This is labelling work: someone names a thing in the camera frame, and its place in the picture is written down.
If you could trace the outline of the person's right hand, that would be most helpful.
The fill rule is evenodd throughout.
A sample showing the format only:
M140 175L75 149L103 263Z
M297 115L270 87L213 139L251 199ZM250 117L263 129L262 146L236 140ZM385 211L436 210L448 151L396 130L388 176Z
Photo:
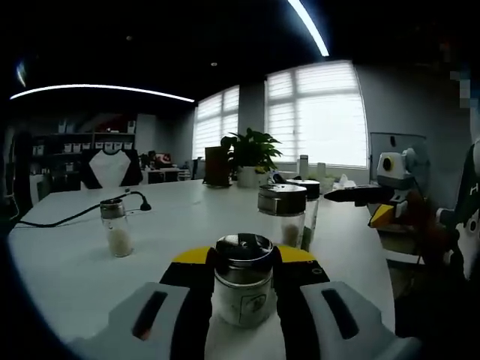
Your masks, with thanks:
M417 190L406 196L406 220L425 240L433 241L438 237L436 211L430 200L424 198Z

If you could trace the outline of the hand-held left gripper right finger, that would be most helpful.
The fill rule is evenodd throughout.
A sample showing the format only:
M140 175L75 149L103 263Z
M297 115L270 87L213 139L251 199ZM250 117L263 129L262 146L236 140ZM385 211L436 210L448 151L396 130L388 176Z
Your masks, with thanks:
M380 310L330 281L308 252L275 248L275 294L287 359L418 359L421 342L398 337Z

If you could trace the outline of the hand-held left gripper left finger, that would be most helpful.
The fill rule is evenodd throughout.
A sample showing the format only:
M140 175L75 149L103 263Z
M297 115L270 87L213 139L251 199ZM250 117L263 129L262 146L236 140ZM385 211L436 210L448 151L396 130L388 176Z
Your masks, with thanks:
M69 344L80 359L204 359L212 316L215 250L179 254L159 282L117 304L104 329Z

